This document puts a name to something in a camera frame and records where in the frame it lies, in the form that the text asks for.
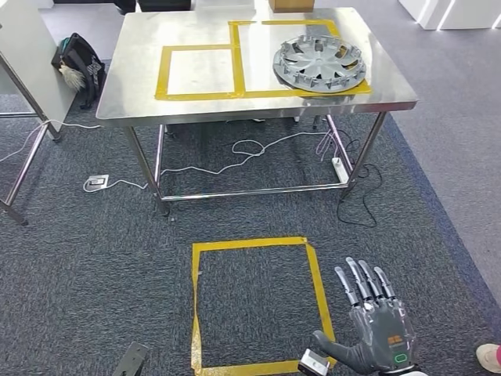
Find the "tassel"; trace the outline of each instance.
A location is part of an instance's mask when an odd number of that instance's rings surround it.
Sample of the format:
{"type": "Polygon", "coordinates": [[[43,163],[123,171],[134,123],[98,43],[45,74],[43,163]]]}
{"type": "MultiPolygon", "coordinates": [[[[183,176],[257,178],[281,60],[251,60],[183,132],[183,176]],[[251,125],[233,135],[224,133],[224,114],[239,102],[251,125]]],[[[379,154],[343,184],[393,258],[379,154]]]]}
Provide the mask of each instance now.
{"type": "Polygon", "coordinates": [[[85,77],[81,72],[72,69],[67,65],[65,65],[64,63],[61,64],[61,67],[59,68],[59,71],[63,74],[64,81],[72,89],[80,91],[80,89],[85,87],[85,77]]]}

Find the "yellow tape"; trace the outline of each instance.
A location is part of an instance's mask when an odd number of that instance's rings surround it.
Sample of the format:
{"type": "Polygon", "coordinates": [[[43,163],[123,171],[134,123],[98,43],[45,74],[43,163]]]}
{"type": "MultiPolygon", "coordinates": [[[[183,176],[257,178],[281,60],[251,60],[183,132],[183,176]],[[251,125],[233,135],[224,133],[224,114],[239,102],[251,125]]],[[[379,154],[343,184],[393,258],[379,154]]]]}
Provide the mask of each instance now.
{"type": "Polygon", "coordinates": [[[198,285],[198,266],[200,265],[200,252],[192,248],[192,251],[192,280],[193,281],[193,330],[192,332],[192,369],[195,374],[200,373],[202,368],[202,342],[200,337],[200,327],[197,316],[197,287],[198,285]]]}
{"type": "Polygon", "coordinates": [[[263,374],[292,374],[297,372],[297,360],[284,362],[242,364],[241,366],[203,368],[201,376],[259,376],[263,374]]]}
{"type": "MultiPolygon", "coordinates": [[[[164,46],[160,60],[158,80],[156,85],[155,99],[158,100],[220,100],[220,99],[238,99],[238,98],[286,98],[291,96],[299,97],[323,97],[323,96],[352,96],[355,94],[370,93],[370,87],[367,81],[363,80],[360,85],[355,88],[345,90],[343,92],[318,93],[308,92],[301,89],[284,89],[284,90],[263,90],[251,91],[245,89],[244,77],[244,65],[241,61],[241,50],[239,25],[254,24],[256,21],[229,21],[228,26],[230,33],[229,45],[171,45],[164,46]],[[233,68],[233,92],[201,92],[187,94],[168,94],[169,73],[171,70],[171,59],[173,51],[204,51],[215,49],[229,49],[232,54],[232,65],[233,68]]],[[[332,35],[339,36],[336,24],[333,20],[266,20],[262,21],[263,25],[324,25],[332,35]]]]}
{"type": "Polygon", "coordinates": [[[229,22],[230,29],[230,43],[232,45],[232,64],[233,65],[233,85],[237,98],[243,96],[245,92],[245,81],[244,80],[244,65],[241,62],[241,50],[240,48],[240,35],[238,24],[229,22]]]}
{"type": "Polygon", "coordinates": [[[226,249],[271,247],[274,245],[301,245],[306,244],[306,237],[268,237],[263,239],[216,241],[213,243],[194,243],[193,250],[224,251],[226,249]]]}
{"type": "MultiPolygon", "coordinates": [[[[162,47],[162,54],[160,57],[160,67],[158,69],[158,79],[156,82],[156,91],[155,99],[166,100],[171,99],[172,95],[168,95],[169,74],[171,73],[171,60],[173,51],[212,51],[215,49],[231,49],[231,45],[164,45],[162,47]]],[[[201,99],[221,99],[220,92],[204,92],[201,94],[188,94],[189,98],[193,96],[201,96],[201,99]]],[[[196,99],[183,99],[183,100],[196,100],[196,99]]]]}
{"type": "MultiPolygon", "coordinates": [[[[322,322],[322,329],[327,338],[331,341],[336,341],[336,337],[333,335],[332,321],[330,321],[330,314],[328,311],[327,301],[325,297],[325,291],[324,290],[324,283],[322,283],[322,277],[320,275],[320,267],[318,267],[317,254],[315,253],[315,249],[310,244],[306,244],[306,254],[308,255],[309,268],[312,271],[312,279],[313,280],[315,294],[317,296],[318,313],[320,314],[320,320],[322,322]]],[[[333,358],[330,357],[328,359],[332,366],[336,363],[336,360],[333,358]]]]}
{"type": "Polygon", "coordinates": [[[339,37],[339,32],[333,20],[268,20],[263,25],[324,25],[330,35],[339,37]]]}
{"type": "MultiPolygon", "coordinates": [[[[263,239],[229,240],[211,243],[194,243],[192,246],[192,279],[193,282],[193,330],[192,332],[192,369],[195,376],[260,376],[265,374],[288,374],[297,371],[297,360],[283,362],[242,364],[226,367],[202,368],[202,348],[200,326],[197,314],[197,289],[200,254],[203,251],[224,251],[229,249],[272,247],[281,245],[305,245],[312,272],[315,295],[324,332],[334,341],[333,329],[324,291],[322,278],[315,249],[306,237],[272,237],[263,239]]],[[[333,367],[336,360],[329,358],[333,367]]]]}

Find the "mechanical hand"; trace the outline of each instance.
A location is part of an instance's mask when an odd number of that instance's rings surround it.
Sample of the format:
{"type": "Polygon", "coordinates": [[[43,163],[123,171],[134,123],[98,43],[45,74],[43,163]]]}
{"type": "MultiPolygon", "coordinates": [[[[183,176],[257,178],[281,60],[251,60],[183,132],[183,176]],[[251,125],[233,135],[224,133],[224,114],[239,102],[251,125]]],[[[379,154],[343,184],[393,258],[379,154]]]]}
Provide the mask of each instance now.
{"type": "Polygon", "coordinates": [[[346,261],[355,278],[362,298],[361,301],[343,269],[337,267],[336,272],[352,305],[350,317],[361,341],[346,347],[331,342],[321,331],[315,331],[313,335],[321,350],[359,374],[418,371],[413,327],[404,304],[395,297],[385,272],[374,268],[377,278],[364,260],[357,264],[349,257],[346,261]]]}

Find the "table top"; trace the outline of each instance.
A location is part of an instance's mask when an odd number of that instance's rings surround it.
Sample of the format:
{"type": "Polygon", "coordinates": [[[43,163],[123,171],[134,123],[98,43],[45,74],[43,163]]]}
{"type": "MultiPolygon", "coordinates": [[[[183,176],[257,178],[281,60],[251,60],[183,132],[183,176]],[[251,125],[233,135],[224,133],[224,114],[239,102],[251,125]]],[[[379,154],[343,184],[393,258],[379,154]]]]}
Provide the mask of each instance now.
{"type": "Polygon", "coordinates": [[[103,125],[141,126],[410,110],[416,102],[353,8],[207,9],[125,16],[97,117],[103,125]],[[335,32],[362,52],[365,91],[296,96],[273,72],[282,42],[335,32]]]}

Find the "shoe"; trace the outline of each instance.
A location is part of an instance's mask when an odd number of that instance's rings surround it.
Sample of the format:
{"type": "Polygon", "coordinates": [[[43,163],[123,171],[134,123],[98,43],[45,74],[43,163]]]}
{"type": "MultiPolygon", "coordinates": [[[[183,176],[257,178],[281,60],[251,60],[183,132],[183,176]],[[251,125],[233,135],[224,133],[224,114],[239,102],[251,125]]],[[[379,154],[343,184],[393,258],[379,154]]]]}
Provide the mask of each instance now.
{"type": "Polygon", "coordinates": [[[493,374],[501,374],[501,364],[497,360],[497,352],[499,351],[499,345],[482,345],[477,349],[477,359],[481,366],[493,374]]]}

